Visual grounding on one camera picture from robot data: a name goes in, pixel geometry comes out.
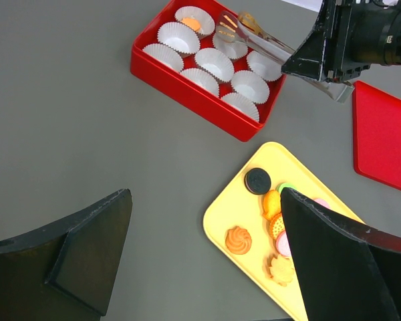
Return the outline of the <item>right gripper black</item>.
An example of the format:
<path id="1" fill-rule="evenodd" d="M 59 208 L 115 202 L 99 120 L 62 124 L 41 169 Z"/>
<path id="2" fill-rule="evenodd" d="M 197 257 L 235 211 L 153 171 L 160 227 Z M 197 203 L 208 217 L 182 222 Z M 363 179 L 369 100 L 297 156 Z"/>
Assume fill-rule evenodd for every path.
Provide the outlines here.
<path id="1" fill-rule="evenodd" d="M 340 83 L 372 64 L 401 66 L 401 1 L 323 1 L 317 23 L 281 71 Z"/>

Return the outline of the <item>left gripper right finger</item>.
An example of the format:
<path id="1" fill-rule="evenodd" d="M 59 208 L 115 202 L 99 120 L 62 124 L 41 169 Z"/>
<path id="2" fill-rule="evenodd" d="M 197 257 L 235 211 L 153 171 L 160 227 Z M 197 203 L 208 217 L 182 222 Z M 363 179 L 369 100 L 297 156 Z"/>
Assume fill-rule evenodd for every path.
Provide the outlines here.
<path id="1" fill-rule="evenodd" d="M 290 188 L 281 209 L 309 320 L 401 320 L 401 237 Z"/>

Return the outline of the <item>orange leaf cookie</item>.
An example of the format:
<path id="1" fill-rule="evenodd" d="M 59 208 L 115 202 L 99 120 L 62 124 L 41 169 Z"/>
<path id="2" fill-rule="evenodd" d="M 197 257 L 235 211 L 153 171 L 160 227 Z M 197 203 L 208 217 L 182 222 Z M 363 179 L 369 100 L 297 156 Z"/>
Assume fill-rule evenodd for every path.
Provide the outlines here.
<path id="1" fill-rule="evenodd" d="M 295 275 L 295 268 L 292 261 L 281 254 L 274 255 L 268 266 L 270 278 L 280 286 L 286 287 L 290 284 Z"/>

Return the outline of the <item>pink sandwich cookie top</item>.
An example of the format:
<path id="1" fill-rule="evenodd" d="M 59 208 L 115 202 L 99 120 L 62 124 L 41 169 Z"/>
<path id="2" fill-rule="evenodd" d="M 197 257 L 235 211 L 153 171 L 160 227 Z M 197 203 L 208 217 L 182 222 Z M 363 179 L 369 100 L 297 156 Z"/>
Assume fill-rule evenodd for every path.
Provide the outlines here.
<path id="1" fill-rule="evenodd" d="M 315 198 L 314 201 L 327 209 L 331 209 L 330 204 L 325 199 Z"/>

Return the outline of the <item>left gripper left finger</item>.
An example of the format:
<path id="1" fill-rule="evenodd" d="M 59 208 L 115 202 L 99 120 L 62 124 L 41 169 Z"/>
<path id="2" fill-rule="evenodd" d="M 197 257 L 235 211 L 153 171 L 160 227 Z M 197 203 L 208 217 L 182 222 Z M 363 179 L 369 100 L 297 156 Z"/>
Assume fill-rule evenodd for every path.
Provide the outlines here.
<path id="1" fill-rule="evenodd" d="M 0 320 L 100 320 L 130 218 L 120 189 L 52 223 L 0 241 Z"/>

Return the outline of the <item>metal tongs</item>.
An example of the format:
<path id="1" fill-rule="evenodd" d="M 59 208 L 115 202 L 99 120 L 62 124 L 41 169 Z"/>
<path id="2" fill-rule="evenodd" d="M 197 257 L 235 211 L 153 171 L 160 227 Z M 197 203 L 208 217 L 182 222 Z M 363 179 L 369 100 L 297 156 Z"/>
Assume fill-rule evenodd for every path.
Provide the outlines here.
<path id="1" fill-rule="evenodd" d="M 223 41 L 227 43 L 243 43 L 263 56 L 277 62 L 280 66 L 294 52 L 291 47 L 265 32 L 252 15 L 247 12 L 242 12 L 240 16 L 236 17 L 229 11 L 221 11 L 215 31 Z M 336 84 L 308 79 L 305 82 L 321 90 L 339 103 L 344 103 L 354 91 L 354 85 L 351 82 Z"/>

